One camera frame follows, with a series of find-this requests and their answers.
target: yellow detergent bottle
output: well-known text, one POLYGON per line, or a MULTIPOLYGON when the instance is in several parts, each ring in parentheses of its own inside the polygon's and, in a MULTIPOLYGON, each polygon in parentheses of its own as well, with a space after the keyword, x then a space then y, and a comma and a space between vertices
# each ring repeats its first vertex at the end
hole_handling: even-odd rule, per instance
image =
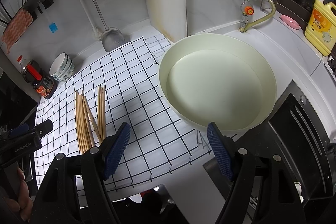
POLYGON ((323 5, 323 0, 315 0, 314 9, 306 27, 306 38, 324 55, 331 53, 336 43, 336 16, 332 2, 323 5))

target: finger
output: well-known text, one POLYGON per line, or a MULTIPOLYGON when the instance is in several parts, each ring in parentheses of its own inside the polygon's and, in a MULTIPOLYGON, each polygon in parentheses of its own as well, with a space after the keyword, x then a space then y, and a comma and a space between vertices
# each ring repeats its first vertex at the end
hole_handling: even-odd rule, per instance
POLYGON ((6 201, 7 205, 8 205, 8 207, 9 207, 9 209, 13 213, 18 213, 20 211, 20 205, 15 200, 9 199, 9 198, 5 198, 5 201, 6 201))
POLYGON ((19 167, 17 168, 17 175, 19 176, 19 179, 25 180, 25 174, 19 167))
POLYGON ((21 209, 24 209, 28 203, 29 190, 27 183, 24 180, 20 181, 19 198, 17 199, 21 209))
POLYGON ((23 221, 30 219, 33 204, 34 204, 33 201, 30 198, 28 198, 27 206, 20 212, 20 216, 23 221))

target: orange knob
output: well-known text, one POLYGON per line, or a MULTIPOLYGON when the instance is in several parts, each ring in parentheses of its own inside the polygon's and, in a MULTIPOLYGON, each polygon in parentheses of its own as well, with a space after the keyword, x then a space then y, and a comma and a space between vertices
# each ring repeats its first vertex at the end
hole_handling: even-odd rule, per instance
POLYGON ((244 11, 248 16, 253 15, 253 13, 254 13, 253 7, 251 7, 251 6, 246 6, 244 8, 244 11))

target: pink soap dish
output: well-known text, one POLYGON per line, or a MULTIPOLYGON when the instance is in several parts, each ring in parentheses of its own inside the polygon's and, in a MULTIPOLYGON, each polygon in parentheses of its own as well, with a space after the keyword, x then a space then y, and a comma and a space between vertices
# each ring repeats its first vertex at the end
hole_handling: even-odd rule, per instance
POLYGON ((291 17, 281 15, 280 18, 283 20, 283 22, 285 22, 291 28, 296 29, 296 30, 300 29, 300 25, 294 19, 292 19, 291 17))

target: bundle of chopsticks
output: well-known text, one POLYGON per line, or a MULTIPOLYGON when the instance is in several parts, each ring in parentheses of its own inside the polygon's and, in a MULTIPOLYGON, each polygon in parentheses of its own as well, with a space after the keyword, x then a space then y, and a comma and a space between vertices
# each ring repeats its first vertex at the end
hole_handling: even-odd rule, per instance
POLYGON ((78 94, 78 91, 75 92, 75 114, 78 148, 79 151, 84 154, 92 146, 95 146, 90 121, 99 140, 99 144, 106 138, 105 86, 98 87, 98 125, 92 115, 83 90, 82 94, 78 94))

